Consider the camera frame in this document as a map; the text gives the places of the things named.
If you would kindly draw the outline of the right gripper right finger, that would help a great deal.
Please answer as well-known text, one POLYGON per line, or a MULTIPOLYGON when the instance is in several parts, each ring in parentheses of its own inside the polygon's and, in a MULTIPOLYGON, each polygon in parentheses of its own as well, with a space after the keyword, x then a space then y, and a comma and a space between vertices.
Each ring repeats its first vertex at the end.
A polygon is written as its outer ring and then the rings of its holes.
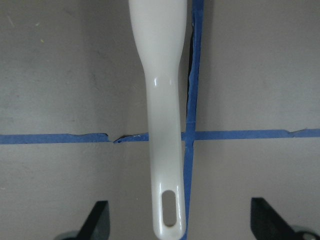
POLYGON ((295 230, 262 197, 250 202, 250 229, 257 240, 318 240, 312 230, 295 230))

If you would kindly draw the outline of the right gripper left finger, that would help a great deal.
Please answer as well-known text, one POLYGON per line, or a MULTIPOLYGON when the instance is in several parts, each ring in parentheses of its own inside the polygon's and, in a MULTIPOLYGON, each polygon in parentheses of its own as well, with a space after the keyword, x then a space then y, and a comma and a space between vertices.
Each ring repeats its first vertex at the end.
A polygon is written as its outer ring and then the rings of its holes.
POLYGON ((107 200, 97 201, 80 230, 56 236, 57 240, 108 240, 111 233, 110 209, 107 200))

